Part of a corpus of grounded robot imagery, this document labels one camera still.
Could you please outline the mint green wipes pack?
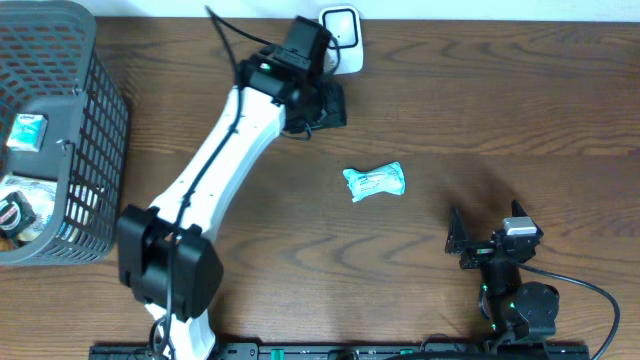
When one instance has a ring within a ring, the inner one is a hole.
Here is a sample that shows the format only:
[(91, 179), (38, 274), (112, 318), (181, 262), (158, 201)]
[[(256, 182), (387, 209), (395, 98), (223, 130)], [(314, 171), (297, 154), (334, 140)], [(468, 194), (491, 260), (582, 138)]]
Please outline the mint green wipes pack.
[(347, 168), (342, 174), (353, 202), (382, 192), (400, 196), (406, 189), (404, 172), (399, 162), (392, 162), (368, 172)]

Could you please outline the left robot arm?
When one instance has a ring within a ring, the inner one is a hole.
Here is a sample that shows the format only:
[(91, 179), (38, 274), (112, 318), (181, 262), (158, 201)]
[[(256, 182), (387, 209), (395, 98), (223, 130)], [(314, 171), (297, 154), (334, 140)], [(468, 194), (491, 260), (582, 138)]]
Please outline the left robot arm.
[(153, 316), (150, 359), (207, 359), (216, 346), (208, 307), (224, 270), (214, 243), (227, 208), (261, 153), (346, 122), (342, 87), (325, 66), (337, 38), (297, 17), (282, 44), (230, 61), (233, 86), (211, 133), (180, 176), (147, 208), (116, 223), (119, 278)]

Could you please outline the cream snack bag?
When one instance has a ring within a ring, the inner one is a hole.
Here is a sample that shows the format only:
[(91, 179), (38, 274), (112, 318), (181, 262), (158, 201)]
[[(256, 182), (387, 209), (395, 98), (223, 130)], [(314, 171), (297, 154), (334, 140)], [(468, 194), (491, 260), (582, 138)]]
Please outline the cream snack bag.
[(21, 192), (35, 213), (35, 221), (26, 227), (15, 239), (20, 242), (35, 240), (48, 226), (55, 206), (57, 183), (55, 181), (33, 179), (8, 174), (1, 180), (1, 197), (9, 193)]

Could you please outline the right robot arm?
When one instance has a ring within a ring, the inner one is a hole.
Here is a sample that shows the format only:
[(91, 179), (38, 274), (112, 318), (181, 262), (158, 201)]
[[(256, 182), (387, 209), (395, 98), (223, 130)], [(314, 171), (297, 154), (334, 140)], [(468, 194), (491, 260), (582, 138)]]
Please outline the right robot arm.
[(487, 352), (498, 353), (516, 344), (542, 345), (556, 333), (557, 289), (523, 282), (520, 276), (520, 266), (536, 255), (543, 235), (516, 200), (502, 227), (484, 241), (472, 239), (459, 210), (451, 209), (445, 252), (460, 256), (461, 269), (481, 273), (479, 308), (494, 328), (492, 337), (483, 342)]

